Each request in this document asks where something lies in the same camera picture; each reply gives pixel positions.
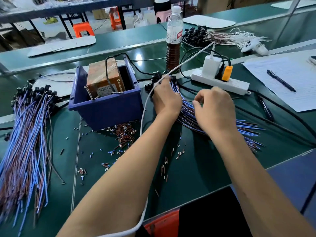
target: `white power strip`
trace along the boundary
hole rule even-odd
[[[210,86],[220,87],[225,91],[234,92],[242,96],[250,94],[248,91],[249,83],[232,78],[230,78],[227,82],[224,82],[212,77],[204,77],[202,75],[202,70],[200,69],[196,69],[192,72],[191,79]]]

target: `plastic bottle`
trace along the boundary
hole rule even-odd
[[[166,67],[171,71],[179,65],[180,62],[180,45],[182,39],[183,20],[180,16],[181,7],[173,6],[172,15],[167,23],[167,53]]]

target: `blue plastic box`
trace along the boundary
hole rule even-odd
[[[98,131],[135,119],[143,113],[140,88],[132,67],[124,56],[125,65],[119,67],[126,91],[91,100],[84,86],[87,84],[87,72],[77,67],[75,81],[70,95],[68,109],[77,111],[85,122]]]

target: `right arm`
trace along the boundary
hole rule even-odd
[[[316,236],[316,231],[262,167],[236,128],[230,95],[203,89],[193,101],[200,127],[219,151],[253,236]]]

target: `pen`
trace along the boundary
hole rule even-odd
[[[257,96],[257,100],[258,102],[262,105],[263,109],[264,109],[264,112],[267,116],[267,119],[269,121],[272,121],[274,122],[274,117],[272,115],[272,112],[269,110],[269,108],[267,107],[267,105],[265,104],[265,102],[263,101],[263,98],[260,96],[260,95],[256,95]]]
[[[272,78],[276,79],[278,82],[280,82],[282,85],[284,85],[287,89],[289,89],[290,91],[296,92],[296,90],[291,87],[288,83],[286,83],[285,81],[283,81],[280,77],[278,77],[276,74],[274,74],[272,71],[267,70],[267,74],[269,76],[271,76]]]

